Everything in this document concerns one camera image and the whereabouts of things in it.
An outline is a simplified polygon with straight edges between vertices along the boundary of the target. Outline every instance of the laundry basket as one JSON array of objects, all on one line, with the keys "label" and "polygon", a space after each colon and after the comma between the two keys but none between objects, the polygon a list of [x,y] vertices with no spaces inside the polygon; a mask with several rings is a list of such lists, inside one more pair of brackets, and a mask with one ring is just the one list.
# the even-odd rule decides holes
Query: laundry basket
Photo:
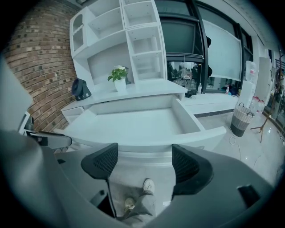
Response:
[{"label": "laundry basket", "polygon": [[250,124],[253,117],[254,114],[250,111],[250,109],[246,108],[243,103],[239,103],[239,105],[236,106],[235,110],[233,111],[231,123],[232,132],[238,137],[243,136],[244,131]]}]

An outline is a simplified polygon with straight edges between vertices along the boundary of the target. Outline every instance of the black fan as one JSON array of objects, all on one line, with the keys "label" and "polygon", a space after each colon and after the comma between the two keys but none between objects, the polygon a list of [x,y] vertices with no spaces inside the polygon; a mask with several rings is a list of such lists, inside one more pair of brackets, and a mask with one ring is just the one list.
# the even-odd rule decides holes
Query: black fan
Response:
[{"label": "black fan", "polygon": [[91,92],[87,87],[86,81],[82,79],[75,79],[72,84],[72,95],[77,101],[84,100],[91,96]]}]

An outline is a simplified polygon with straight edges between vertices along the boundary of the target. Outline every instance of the green leaf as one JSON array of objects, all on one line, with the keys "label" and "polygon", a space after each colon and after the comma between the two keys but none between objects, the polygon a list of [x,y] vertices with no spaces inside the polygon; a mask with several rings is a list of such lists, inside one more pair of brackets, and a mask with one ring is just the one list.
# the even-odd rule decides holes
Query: green leaf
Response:
[{"label": "green leaf", "polygon": [[113,78],[113,75],[110,75],[110,76],[108,77],[108,81],[110,81],[112,78]]}]

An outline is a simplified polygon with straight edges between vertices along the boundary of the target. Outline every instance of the white sneaker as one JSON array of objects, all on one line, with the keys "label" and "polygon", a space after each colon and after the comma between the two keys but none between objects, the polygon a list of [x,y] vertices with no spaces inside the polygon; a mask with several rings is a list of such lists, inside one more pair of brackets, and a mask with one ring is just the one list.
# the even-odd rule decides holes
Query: white sneaker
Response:
[{"label": "white sneaker", "polygon": [[155,183],[152,179],[146,179],[143,183],[143,192],[147,194],[154,194],[155,192]]},{"label": "white sneaker", "polygon": [[135,201],[133,198],[127,198],[125,201],[125,209],[124,211],[133,210],[135,205]]}]

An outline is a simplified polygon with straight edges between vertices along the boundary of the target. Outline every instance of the white shelving unit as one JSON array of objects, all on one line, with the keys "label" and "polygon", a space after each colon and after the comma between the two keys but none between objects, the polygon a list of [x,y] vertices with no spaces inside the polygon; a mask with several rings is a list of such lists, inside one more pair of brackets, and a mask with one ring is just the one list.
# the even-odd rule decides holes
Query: white shelving unit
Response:
[{"label": "white shelving unit", "polygon": [[116,65],[129,68],[128,79],[135,86],[166,79],[154,0],[94,2],[71,19],[70,44],[77,77],[87,82],[91,92],[114,89],[107,78]]}]

